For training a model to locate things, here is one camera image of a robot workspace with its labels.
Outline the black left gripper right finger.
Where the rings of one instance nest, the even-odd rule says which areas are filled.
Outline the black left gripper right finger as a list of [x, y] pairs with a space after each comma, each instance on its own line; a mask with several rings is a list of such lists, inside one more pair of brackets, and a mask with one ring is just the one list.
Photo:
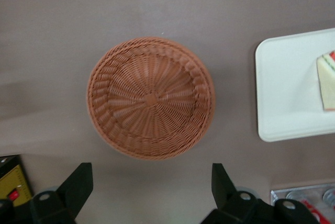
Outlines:
[[211, 191], [217, 208], [202, 223], [275, 223], [273, 207], [237, 190], [221, 163], [212, 165]]

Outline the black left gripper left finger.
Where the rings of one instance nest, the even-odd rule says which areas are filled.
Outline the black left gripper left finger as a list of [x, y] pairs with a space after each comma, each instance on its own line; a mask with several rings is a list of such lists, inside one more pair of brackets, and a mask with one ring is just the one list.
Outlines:
[[92, 164], [81, 163], [56, 190], [34, 196], [30, 202], [33, 223], [76, 223], [92, 191]]

